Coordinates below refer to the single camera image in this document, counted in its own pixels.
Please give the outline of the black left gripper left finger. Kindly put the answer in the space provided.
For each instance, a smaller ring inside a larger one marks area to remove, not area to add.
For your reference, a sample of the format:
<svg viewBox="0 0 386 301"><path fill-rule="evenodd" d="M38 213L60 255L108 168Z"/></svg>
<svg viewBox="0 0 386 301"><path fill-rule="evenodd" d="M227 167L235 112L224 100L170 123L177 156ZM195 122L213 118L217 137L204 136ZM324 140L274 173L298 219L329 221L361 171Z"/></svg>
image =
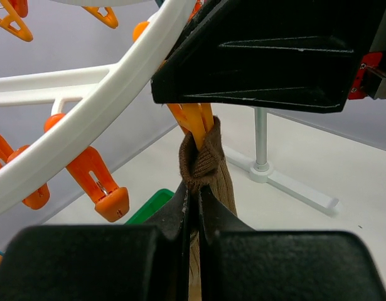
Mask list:
<svg viewBox="0 0 386 301"><path fill-rule="evenodd" d="M184 184L142 224L34 226L10 242L0 300L187 300Z"/></svg>

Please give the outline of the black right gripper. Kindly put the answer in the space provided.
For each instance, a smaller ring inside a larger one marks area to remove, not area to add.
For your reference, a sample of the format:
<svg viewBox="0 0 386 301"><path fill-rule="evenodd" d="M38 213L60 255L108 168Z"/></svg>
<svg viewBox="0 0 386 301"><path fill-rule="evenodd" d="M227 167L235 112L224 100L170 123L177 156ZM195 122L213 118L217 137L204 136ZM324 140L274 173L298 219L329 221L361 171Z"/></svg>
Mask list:
<svg viewBox="0 0 386 301"><path fill-rule="evenodd" d="M386 99L386 10L369 52L363 56L348 95L350 100Z"/></svg>

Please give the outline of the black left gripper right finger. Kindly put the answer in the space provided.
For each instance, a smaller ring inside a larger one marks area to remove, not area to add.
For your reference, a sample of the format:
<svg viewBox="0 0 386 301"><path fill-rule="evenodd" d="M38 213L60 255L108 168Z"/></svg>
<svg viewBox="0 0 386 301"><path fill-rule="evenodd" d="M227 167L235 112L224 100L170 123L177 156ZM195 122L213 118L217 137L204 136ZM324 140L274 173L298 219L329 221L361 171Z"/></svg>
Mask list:
<svg viewBox="0 0 386 301"><path fill-rule="evenodd" d="M257 231L208 187L198 196L203 300L386 300L370 253L346 231Z"/></svg>

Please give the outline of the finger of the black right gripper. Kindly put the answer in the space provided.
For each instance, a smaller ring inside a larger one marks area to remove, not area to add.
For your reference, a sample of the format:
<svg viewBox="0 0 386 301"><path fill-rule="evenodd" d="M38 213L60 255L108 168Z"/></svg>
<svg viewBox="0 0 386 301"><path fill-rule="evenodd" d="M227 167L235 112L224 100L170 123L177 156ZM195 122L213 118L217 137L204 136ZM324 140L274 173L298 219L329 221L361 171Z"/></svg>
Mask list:
<svg viewBox="0 0 386 301"><path fill-rule="evenodd" d="M386 1L207 1L151 79L156 103L341 112Z"/></svg>

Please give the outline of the white round clip hanger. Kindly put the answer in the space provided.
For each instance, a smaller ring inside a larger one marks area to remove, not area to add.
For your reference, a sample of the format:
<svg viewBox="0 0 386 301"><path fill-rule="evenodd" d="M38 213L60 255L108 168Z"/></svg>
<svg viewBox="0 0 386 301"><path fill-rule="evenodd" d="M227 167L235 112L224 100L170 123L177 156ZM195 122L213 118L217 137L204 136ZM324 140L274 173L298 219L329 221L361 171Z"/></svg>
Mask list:
<svg viewBox="0 0 386 301"><path fill-rule="evenodd" d="M0 215L60 172L127 108L167 57L194 5L166 1L117 63L0 78L0 107L76 103L0 169Z"/></svg>

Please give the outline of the green plastic tray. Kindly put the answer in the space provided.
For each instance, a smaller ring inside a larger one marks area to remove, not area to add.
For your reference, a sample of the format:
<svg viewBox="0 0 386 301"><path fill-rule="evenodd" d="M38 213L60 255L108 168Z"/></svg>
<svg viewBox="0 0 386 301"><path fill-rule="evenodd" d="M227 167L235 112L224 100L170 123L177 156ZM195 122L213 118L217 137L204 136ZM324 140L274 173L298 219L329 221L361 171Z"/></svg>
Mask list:
<svg viewBox="0 0 386 301"><path fill-rule="evenodd" d="M126 224L141 224L145 222L161 209L173 196L174 192L169 189L163 188L156 191L144 205L126 221Z"/></svg>

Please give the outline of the orange clothes peg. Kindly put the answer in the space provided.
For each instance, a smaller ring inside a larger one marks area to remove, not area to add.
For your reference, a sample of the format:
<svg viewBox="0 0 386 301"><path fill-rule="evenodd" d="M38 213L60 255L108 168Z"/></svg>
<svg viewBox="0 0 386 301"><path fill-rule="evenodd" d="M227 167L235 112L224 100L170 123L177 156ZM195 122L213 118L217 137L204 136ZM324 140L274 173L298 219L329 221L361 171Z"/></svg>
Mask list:
<svg viewBox="0 0 386 301"><path fill-rule="evenodd" d="M117 185L95 148L88 146L67 165L67 171L107 221L113 223L128 213L127 188Z"/></svg>
<svg viewBox="0 0 386 301"><path fill-rule="evenodd" d="M200 150L205 137L214 126L212 106L210 103L169 103L173 117L182 131L192 134L196 148Z"/></svg>

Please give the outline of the white metal clothes rack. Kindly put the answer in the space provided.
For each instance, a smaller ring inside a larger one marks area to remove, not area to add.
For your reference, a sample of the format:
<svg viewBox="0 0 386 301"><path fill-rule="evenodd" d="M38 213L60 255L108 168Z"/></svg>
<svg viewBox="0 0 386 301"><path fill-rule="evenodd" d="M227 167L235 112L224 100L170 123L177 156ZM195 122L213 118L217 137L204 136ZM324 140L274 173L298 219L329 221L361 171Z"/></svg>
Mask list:
<svg viewBox="0 0 386 301"><path fill-rule="evenodd" d="M254 108L255 159L227 146L223 148L227 161L248 173L256 183L268 184L301 201L313 209L335 216L341 209L340 200L318 191L274 169L267 156L267 110Z"/></svg>

